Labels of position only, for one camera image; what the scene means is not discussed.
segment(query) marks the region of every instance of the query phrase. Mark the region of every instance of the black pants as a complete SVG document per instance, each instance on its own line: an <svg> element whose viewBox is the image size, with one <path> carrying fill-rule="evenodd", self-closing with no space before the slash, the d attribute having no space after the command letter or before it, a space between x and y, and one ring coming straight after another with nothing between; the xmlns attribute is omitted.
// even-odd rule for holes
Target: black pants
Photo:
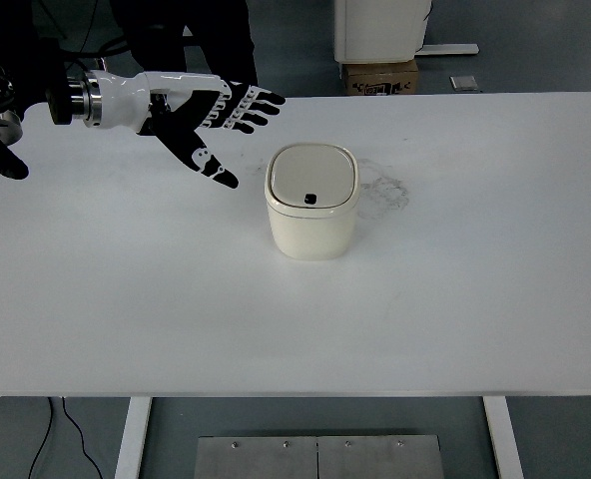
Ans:
<svg viewBox="0 0 591 479"><path fill-rule="evenodd" d="M245 0L111 0L134 59L148 71L187 71L183 30L198 40L212 73L256 85Z"/></svg>

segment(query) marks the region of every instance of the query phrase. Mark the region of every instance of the white trash can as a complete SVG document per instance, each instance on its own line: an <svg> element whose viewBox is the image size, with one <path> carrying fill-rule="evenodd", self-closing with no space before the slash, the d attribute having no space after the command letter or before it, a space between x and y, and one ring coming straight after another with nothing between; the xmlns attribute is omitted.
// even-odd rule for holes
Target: white trash can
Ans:
<svg viewBox="0 0 591 479"><path fill-rule="evenodd" d="M295 259L331 259L349 246L359 198L357 160L348 150L296 144L270 161L265 197L274 240Z"/></svg>
<svg viewBox="0 0 591 479"><path fill-rule="evenodd" d="M408 62L422 48L431 0L335 0L335 60Z"/></svg>

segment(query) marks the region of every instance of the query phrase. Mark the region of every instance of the robotic hand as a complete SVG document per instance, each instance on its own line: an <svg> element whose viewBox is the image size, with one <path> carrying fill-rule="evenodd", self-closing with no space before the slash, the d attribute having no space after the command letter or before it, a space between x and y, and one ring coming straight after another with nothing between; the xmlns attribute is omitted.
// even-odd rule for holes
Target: robotic hand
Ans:
<svg viewBox="0 0 591 479"><path fill-rule="evenodd" d="M65 96L48 95L54 123L79 118L90 128L122 125L140 135L155 135L187 167L230 188L238 179L210 153L196 129L250 134L285 102L258 87L191 73L145 72L123 78L92 71L81 81L70 80L67 89Z"/></svg>
<svg viewBox="0 0 591 479"><path fill-rule="evenodd" d="M198 128L224 128L250 134L266 125L285 102L258 87L228 82L214 75L145 72L122 78L104 71L68 79L62 63L46 64L47 100L57 125L82 119L87 127L126 126L140 135L155 135L190 169L235 188L238 179L210 153ZM14 87L0 65L0 174L29 175L27 166L7 146L22 136L24 111L14 104Z"/></svg>

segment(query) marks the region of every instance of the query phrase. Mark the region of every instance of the cardboard box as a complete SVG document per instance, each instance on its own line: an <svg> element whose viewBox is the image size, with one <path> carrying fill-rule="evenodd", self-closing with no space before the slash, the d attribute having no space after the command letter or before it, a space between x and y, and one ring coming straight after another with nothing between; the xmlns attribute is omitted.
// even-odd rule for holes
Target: cardboard box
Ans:
<svg viewBox="0 0 591 479"><path fill-rule="evenodd" d="M413 95L419 72L415 60L404 63L342 65L348 95Z"/></svg>

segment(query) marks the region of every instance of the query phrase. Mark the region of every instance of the table leg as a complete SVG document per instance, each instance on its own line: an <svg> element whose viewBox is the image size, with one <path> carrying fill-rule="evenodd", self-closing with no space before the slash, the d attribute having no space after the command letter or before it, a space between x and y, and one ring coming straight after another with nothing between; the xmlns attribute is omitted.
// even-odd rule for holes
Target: table leg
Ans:
<svg viewBox="0 0 591 479"><path fill-rule="evenodd" d="M524 479L506 397L484 396L483 399L499 479Z"/></svg>
<svg viewBox="0 0 591 479"><path fill-rule="evenodd" d="M132 397L129 401L115 479L138 479L151 406L151 397Z"/></svg>

